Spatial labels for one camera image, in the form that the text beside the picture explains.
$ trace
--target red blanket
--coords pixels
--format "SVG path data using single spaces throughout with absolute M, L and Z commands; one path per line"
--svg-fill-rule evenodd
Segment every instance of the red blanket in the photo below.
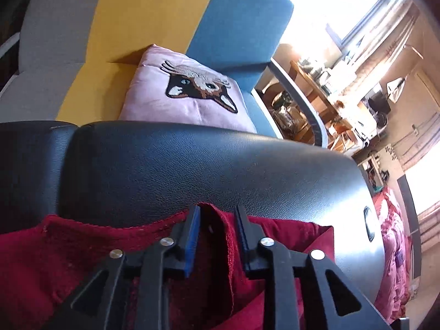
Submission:
M 194 270 L 170 285 L 172 329 L 261 329 L 263 281 L 241 268 L 233 216 L 202 204 Z M 112 249 L 141 250 L 170 234 L 185 213 L 142 227 L 115 229 L 48 216 L 37 227 L 0 235 L 2 329 L 37 330 Z M 332 227 L 250 217 L 287 248 L 323 250 L 334 260 Z M 301 295 L 299 312 L 303 314 Z
M 405 316 L 405 305 L 410 299 L 411 239 L 405 235 L 402 213 L 392 190 L 384 188 L 373 201 L 385 248 L 384 275 L 375 307 L 391 324 Z

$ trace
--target pink pillow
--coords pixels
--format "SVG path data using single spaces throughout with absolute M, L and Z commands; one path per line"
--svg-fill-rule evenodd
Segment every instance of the pink pillow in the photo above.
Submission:
M 142 56 L 119 120 L 257 132 L 236 81 L 184 54 L 156 45 Z

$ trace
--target pink blanket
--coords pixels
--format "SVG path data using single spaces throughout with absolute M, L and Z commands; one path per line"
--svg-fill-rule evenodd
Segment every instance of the pink blanket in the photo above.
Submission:
M 409 300 L 409 270 L 411 240 L 405 235 L 402 213 L 392 190 L 384 188 L 373 198 L 381 223 L 385 248 L 385 270 L 381 287 L 375 301 L 376 309 L 388 323 L 405 315 Z

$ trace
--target black leather chair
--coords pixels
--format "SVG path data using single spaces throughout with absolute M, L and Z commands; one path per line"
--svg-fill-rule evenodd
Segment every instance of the black leather chair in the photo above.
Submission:
M 203 126 L 99 122 L 0 124 L 1 231 L 46 214 L 130 227 L 207 201 L 335 230 L 338 266 L 374 301 L 384 271 L 370 193 L 349 158 L 315 146 Z

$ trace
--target window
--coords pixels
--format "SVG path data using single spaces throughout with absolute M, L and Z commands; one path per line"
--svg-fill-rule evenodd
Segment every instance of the window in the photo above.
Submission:
M 325 0 L 326 30 L 340 49 L 353 38 L 385 0 Z
M 405 172 L 419 215 L 440 201 L 440 142 L 437 143 L 417 164 Z

